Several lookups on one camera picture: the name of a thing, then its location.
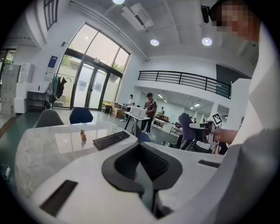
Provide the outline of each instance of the air conditioner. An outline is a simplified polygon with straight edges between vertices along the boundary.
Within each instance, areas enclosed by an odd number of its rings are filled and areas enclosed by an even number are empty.
[[[137,30],[144,30],[147,27],[153,26],[153,22],[140,3],[136,3],[131,7],[122,8],[122,16]]]

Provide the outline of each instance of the poster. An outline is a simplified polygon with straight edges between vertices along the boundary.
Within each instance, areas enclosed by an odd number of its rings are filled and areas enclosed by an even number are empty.
[[[49,60],[49,64],[47,67],[47,72],[48,73],[53,73],[53,68],[56,65],[57,57],[51,56],[51,59]]]

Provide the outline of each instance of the keyboard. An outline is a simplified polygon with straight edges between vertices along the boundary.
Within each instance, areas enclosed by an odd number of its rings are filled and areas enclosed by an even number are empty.
[[[125,138],[128,138],[130,135],[125,131],[117,132],[112,135],[108,135],[102,138],[97,138],[93,140],[93,143],[96,145],[98,150],[102,150],[110,145],[113,145]]]

